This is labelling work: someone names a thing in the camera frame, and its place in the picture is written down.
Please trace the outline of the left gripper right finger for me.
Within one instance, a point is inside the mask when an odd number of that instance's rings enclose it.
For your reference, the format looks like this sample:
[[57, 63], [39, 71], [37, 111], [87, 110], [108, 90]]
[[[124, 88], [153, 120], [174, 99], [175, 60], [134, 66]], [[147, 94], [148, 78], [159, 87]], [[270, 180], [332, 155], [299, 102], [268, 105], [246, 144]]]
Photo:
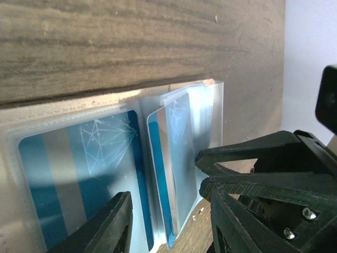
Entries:
[[211, 203], [214, 252], [268, 252], [267, 227], [231, 197], [249, 187], [225, 178], [208, 177], [200, 187], [200, 195]]

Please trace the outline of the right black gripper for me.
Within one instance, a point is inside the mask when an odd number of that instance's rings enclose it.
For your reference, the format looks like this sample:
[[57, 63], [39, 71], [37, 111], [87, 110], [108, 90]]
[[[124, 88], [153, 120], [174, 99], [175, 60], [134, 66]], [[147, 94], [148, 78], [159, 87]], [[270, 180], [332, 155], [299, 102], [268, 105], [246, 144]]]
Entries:
[[[249, 159], [256, 159], [254, 173], [220, 165]], [[336, 252], [336, 155], [314, 135], [279, 131], [204, 149], [195, 165], [208, 176], [246, 183], [239, 201], [300, 251]]]

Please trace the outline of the pink leather card holder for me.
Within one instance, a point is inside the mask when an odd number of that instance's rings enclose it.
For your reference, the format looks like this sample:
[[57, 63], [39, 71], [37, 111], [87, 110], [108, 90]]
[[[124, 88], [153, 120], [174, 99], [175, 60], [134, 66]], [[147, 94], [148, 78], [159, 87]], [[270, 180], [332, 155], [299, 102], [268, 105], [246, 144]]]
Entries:
[[201, 201], [197, 154], [223, 141], [224, 83], [169, 84], [1, 109], [1, 252], [173, 248]]

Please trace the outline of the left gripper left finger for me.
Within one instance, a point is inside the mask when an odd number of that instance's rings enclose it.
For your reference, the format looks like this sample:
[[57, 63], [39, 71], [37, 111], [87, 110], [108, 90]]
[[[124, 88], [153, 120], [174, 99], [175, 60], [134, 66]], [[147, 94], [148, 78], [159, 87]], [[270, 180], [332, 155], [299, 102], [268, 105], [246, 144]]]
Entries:
[[49, 252], [129, 252], [132, 225], [131, 193], [119, 192], [89, 221]]

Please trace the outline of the blue VIP card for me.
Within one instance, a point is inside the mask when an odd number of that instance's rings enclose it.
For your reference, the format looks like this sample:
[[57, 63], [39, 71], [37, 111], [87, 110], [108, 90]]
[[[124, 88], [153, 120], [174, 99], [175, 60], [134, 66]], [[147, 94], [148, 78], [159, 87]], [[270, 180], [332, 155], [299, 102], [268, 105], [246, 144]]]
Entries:
[[168, 101], [146, 123], [166, 243], [171, 249], [197, 198], [189, 94]]

